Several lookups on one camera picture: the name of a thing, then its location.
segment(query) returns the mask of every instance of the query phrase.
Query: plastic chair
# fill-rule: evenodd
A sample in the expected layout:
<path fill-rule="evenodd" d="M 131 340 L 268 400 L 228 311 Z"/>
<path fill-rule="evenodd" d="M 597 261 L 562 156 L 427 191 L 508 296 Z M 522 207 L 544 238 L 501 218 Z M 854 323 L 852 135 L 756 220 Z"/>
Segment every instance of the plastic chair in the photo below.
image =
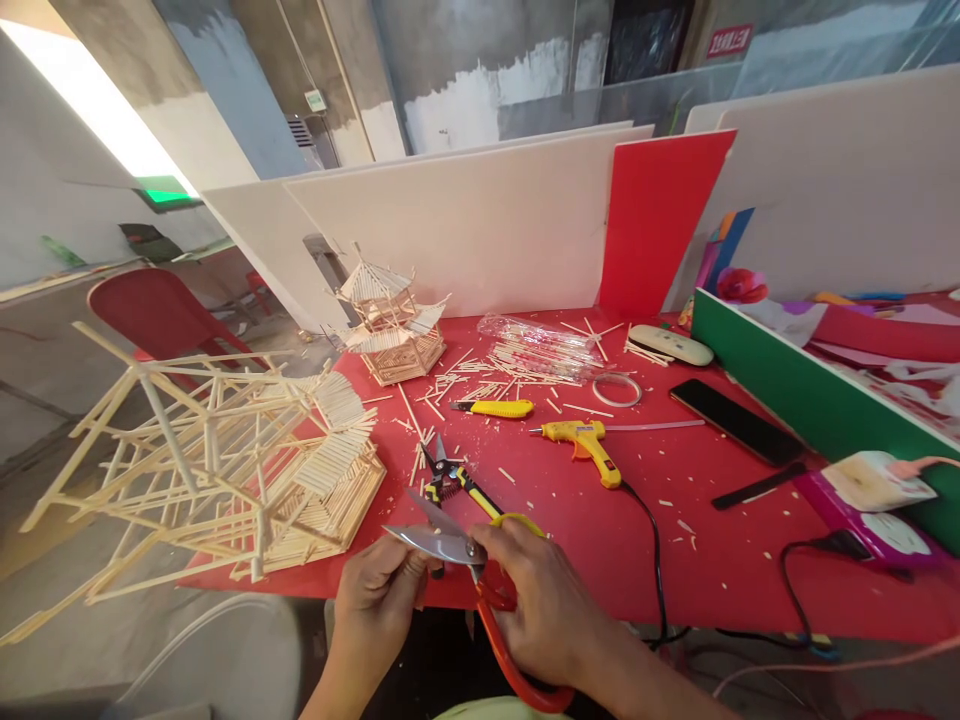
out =
<path fill-rule="evenodd" d="M 227 355 L 217 340 L 232 345 L 238 353 L 253 352 L 200 304 L 176 275 L 159 268 L 131 270 L 98 283 L 87 294 L 90 309 L 138 348 L 138 360 L 173 360 L 196 350 L 207 355 Z M 268 366 L 260 358 L 253 361 Z M 239 368 L 236 360 L 223 360 Z M 195 389 L 192 378 L 178 381 Z"/>
<path fill-rule="evenodd" d="M 260 303 L 260 307 L 263 308 L 263 312 L 267 315 L 272 315 L 270 308 L 267 306 L 266 298 L 261 297 L 259 290 L 266 290 L 270 292 L 270 286 L 267 285 L 266 281 L 260 277 L 260 273 L 256 270 L 247 273 L 247 285 L 250 286 L 250 292 L 253 293 L 253 296 L 257 299 L 257 302 Z"/>

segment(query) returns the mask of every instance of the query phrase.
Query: wooden frame structure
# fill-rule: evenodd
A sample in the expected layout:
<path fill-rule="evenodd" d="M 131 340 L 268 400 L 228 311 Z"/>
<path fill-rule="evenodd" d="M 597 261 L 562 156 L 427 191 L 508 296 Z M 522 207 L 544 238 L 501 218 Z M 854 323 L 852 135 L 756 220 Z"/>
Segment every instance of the wooden frame structure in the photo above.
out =
<path fill-rule="evenodd" d="M 359 246 L 354 248 L 359 254 Z M 450 296 L 435 305 L 417 305 L 410 292 L 413 277 L 361 257 L 336 293 L 353 306 L 362 324 L 332 336 L 342 351 L 361 353 L 381 387 L 427 375 L 446 349 L 437 322 Z"/>
<path fill-rule="evenodd" d="M 286 378 L 273 357 L 286 353 L 201 355 L 140 363 L 83 323 L 74 326 L 127 363 L 126 372 L 80 421 L 86 433 L 21 527 L 27 532 L 51 505 L 127 523 L 106 567 L 53 608 L 0 638 L 19 642 L 67 605 L 87 604 L 232 566 L 232 578 L 329 557 L 349 548 L 386 469 L 370 442 L 376 409 L 366 410 L 350 383 L 331 370 Z M 224 372 L 217 360 L 262 358 L 267 372 Z M 199 382 L 192 392 L 171 375 Z M 126 430 L 110 425 L 139 385 L 154 417 Z M 172 403 L 164 405 L 161 394 Z M 87 497 L 63 492 L 96 438 L 118 441 L 104 478 Z M 179 572 L 114 588 L 157 545 L 200 555 Z"/>

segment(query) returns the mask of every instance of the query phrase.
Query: phone screen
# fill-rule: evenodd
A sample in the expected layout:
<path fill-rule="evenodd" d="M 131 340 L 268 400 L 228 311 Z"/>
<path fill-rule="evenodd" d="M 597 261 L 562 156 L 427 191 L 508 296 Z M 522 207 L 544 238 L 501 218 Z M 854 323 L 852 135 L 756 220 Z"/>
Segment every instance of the phone screen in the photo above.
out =
<path fill-rule="evenodd" d="M 787 465 L 803 453 L 803 445 L 795 437 L 700 380 L 677 385 L 670 391 L 670 397 L 774 467 Z"/>

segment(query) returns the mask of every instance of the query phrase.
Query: red board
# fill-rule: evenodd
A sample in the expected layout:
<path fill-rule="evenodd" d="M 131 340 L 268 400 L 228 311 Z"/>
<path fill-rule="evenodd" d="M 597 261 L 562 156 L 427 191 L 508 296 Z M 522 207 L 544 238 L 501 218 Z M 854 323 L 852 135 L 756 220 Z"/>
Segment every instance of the red board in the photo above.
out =
<path fill-rule="evenodd" d="M 586 315 L 598 332 L 619 320 L 597 310 L 533 315 L 539 322 L 558 325 L 563 320 L 578 327 L 584 327 Z M 475 357 L 486 355 L 490 341 L 478 336 L 476 323 L 477 318 L 441 321 L 447 342 L 441 362 L 446 367 L 437 366 L 435 373 L 448 370 L 471 348 Z M 439 427 L 451 456 L 460 446 L 459 454 L 469 456 L 470 474 L 504 510 L 523 512 L 552 533 L 608 612 L 621 620 L 655 623 L 653 543 L 647 517 L 626 493 L 605 490 L 592 462 L 573 462 L 570 445 L 556 445 L 531 436 L 528 430 L 556 420 L 587 419 L 586 413 L 564 408 L 561 403 L 609 412 L 615 418 L 596 418 L 609 425 L 689 420 L 691 413 L 671 400 L 668 391 L 691 377 L 705 378 L 737 402 L 764 413 L 716 368 L 692 368 L 679 363 L 662 368 L 623 353 L 626 332 L 624 325 L 605 335 L 603 345 L 619 369 L 636 371 L 632 377 L 644 393 L 640 404 L 633 408 L 603 405 L 589 386 L 557 386 L 560 397 L 555 398 L 549 387 L 530 385 L 523 388 L 522 395 L 533 400 L 536 407 L 525 420 L 493 419 L 486 425 L 481 415 L 444 407 L 446 421 L 441 422 L 422 402 L 414 402 L 414 412 L 424 430 L 431 425 Z M 379 422 L 373 440 L 388 473 L 350 551 L 271 573 L 256 584 L 232 582 L 229 568 L 187 578 L 182 584 L 215 590 L 333 597 L 346 558 L 382 535 L 382 525 L 423 521 L 405 495 L 415 439 L 392 422 L 394 418 L 407 418 L 399 392 L 395 387 L 380 388 L 355 355 L 342 358 L 336 370 L 349 378 L 361 397 L 394 396 L 375 405 Z M 460 394 L 476 387 L 479 380 L 462 383 Z M 405 382 L 403 387 L 413 400 L 432 384 L 432 378 L 423 378 Z M 550 408 L 547 398 L 563 409 L 563 415 Z M 772 474 L 772 468 L 709 426 L 645 433 L 611 432 L 603 442 L 624 479 L 644 498 L 660 525 L 671 623 L 759 632 L 800 630 L 775 558 L 786 543 L 820 537 L 827 528 L 805 500 L 794 496 L 791 485 L 748 505 L 718 512 L 710 505 L 711 498 L 766 477 Z M 514 477 L 516 485 L 498 472 L 500 467 Z M 417 488 L 420 478 L 427 475 L 418 475 Z M 661 500 L 672 505 L 663 505 Z M 464 524 L 488 521 L 462 493 L 444 507 Z M 696 532 L 696 548 L 690 534 L 679 525 L 680 520 Z M 774 560 L 767 559 L 767 552 Z M 960 631 L 960 563 L 953 563 L 939 575 L 918 577 L 913 585 L 842 559 L 816 554 L 798 553 L 791 557 L 790 571 L 817 632 L 933 642 Z M 476 593 L 469 574 L 462 568 L 451 567 L 443 580 L 429 581 L 426 603 L 473 607 Z"/>
<path fill-rule="evenodd" d="M 617 145 L 601 308 L 634 317 L 660 312 L 736 135 L 724 130 Z"/>
<path fill-rule="evenodd" d="M 923 362 L 960 362 L 960 325 L 891 322 L 829 305 L 813 334 L 841 347 Z"/>

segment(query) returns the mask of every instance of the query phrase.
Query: red table surface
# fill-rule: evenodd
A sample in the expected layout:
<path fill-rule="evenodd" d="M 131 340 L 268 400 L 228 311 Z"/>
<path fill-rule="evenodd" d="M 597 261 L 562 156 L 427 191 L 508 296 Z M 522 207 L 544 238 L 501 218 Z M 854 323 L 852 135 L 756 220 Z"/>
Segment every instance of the red table surface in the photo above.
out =
<path fill-rule="evenodd" d="M 525 317 L 557 325 L 560 320 L 584 326 L 590 318 L 597 331 L 612 327 L 598 309 L 525 313 Z M 447 350 L 444 367 L 450 369 L 463 354 L 483 358 L 491 344 L 476 331 L 477 318 L 441 321 Z M 425 403 L 414 402 L 414 412 L 424 432 L 438 426 L 451 457 L 469 456 L 471 476 L 506 512 L 522 512 L 552 534 L 587 587 L 611 615 L 621 620 L 656 623 L 657 598 L 653 574 L 653 536 L 650 522 L 637 503 L 624 492 L 606 490 L 590 461 L 571 461 L 573 447 L 531 436 L 528 431 L 558 420 L 587 420 L 587 413 L 562 407 L 571 403 L 612 413 L 598 417 L 609 425 L 660 423 L 694 419 L 692 413 L 669 397 L 670 388 L 692 377 L 726 393 L 761 415 L 743 390 L 717 367 L 693 368 L 679 362 L 663 368 L 624 353 L 627 327 L 604 336 L 604 348 L 619 370 L 632 375 L 643 388 L 640 403 L 632 408 L 611 408 L 598 400 L 590 384 L 582 388 L 555 386 L 559 399 L 545 385 L 524 386 L 522 397 L 535 403 L 523 420 L 492 419 L 450 410 L 447 400 L 462 397 L 476 387 L 479 377 L 461 383 L 443 399 L 441 422 Z M 211 590 L 249 590 L 301 597 L 334 597 L 344 562 L 383 534 L 384 524 L 422 522 L 424 517 L 406 497 L 413 465 L 415 435 L 393 418 L 407 419 L 396 387 L 380 388 L 361 359 L 346 355 L 336 364 L 361 397 L 393 395 L 376 403 L 379 410 L 373 441 L 387 467 L 387 476 L 374 498 L 350 551 L 300 567 L 271 573 L 254 584 L 229 579 L 229 568 L 214 569 L 181 583 Z M 500 373 L 487 378 L 502 380 Z M 432 378 L 403 383 L 414 400 L 432 386 Z M 510 396 L 515 398 L 513 390 Z M 550 398 L 563 410 L 558 415 Z M 603 441 L 607 452 L 646 501 L 660 527 L 662 569 L 667 616 L 674 625 L 719 627 L 754 632 L 800 631 L 800 623 L 780 577 L 777 557 L 794 540 L 825 535 L 827 528 L 810 505 L 781 486 L 755 502 L 718 512 L 710 505 L 717 495 L 755 482 L 774 472 L 730 438 L 710 426 L 648 432 L 610 432 Z M 498 468 L 516 480 L 512 484 Z M 428 471 L 417 475 L 429 479 Z M 464 493 L 444 503 L 444 508 L 464 525 L 488 521 Z M 690 533 L 696 533 L 696 547 Z M 934 642 L 960 629 L 960 562 L 953 561 L 936 573 L 918 575 L 905 584 L 858 566 L 852 561 L 801 550 L 789 559 L 790 576 L 815 632 L 828 635 Z M 475 591 L 464 568 L 449 567 L 443 580 L 430 580 L 426 604 L 470 608 Z"/>

